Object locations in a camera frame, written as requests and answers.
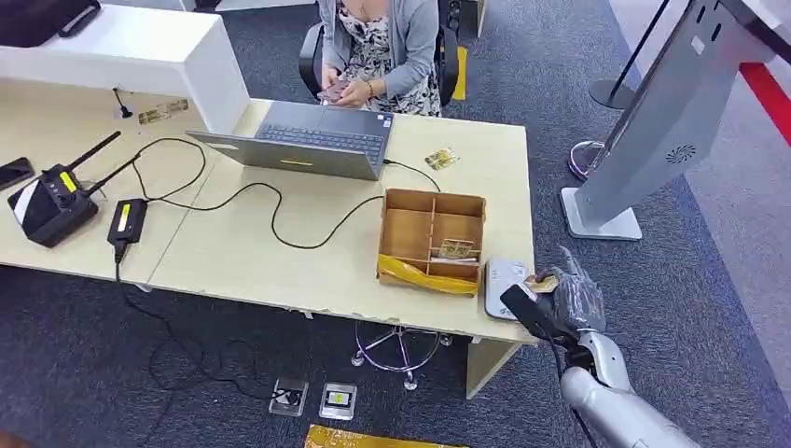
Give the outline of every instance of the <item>smartphone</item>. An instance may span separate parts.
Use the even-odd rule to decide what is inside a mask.
[[[0,166],[0,190],[7,189],[20,183],[25,179],[33,177],[33,165],[26,157],[20,157],[15,161]]]

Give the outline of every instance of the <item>stool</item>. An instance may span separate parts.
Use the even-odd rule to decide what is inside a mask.
[[[426,329],[408,329],[401,325],[392,326],[389,330],[384,332],[381,336],[374,339],[373,342],[364,344],[360,338],[360,326],[363,325],[363,322],[356,321],[354,323],[354,339],[357,342],[357,352],[352,357],[352,365],[356,367],[360,367],[365,364],[366,360],[375,368],[383,370],[383,371],[395,371],[399,373],[406,373],[407,379],[404,380],[404,388],[407,390],[415,390],[418,387],[417,381],[415,381],[413,371],[420,369],[424,366],[437,352],[439,345],[445,345],[446,347],[453,343],[453,337],[439,333],[437,331],[429,331]],[[407,333],[415,333],[415,334],[424,334],[429,338],[433,338],[434,340],[431,342],[431,348],[428,350],[427,354],[420,360],[416,362],[412,362],[409,359],[409,350],[408,347],[404,343],[404,335]],[[379,362],[373,359],[371,351],[375,349],[380,344],[388,341],[391,338],[398,338],[398,352],[401,355],[401,359],[404,361],[404,365],[401,367],[391,366],[385,364],[383,362]]]

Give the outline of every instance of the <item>floor outlet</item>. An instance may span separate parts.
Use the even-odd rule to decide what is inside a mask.
[[[322,393],[319,416],[336,420],[354,418],[354,402],[357,401],[357,386],[344,383],[327,383]]]
[[[308,382],[278,378],[272,395],[276,398],[270,401],[270,413],[299,417],[305,409]]]

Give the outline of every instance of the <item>yellow tape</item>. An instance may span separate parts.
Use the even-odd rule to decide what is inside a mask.
[[[70,192],[72,193],[75,192],[76,185],[74,185],[74,181],[72,180],[71,177],[69,177],[69,175],[66,172],[61,173],[61,180],[63,181],[63,184],[66,186],[67,189],[69,189]]]
[[[380,273],[388,273],[405,282],[435,291],[450,294],[475,294],[478,291],[478,285],[473,282],[439,275],[427,275],[411,264],[382,254],[379,255],[378,267]]]
[[[459,80],[453,90],[452,99],[464,101],[467,98],[467,49],[459,47]]]

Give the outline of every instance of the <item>desk leg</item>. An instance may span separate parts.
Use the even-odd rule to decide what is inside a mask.
[[[492,339],[471,343],[467,353],[467,399],[475,397],[520,347],[521,343]]]

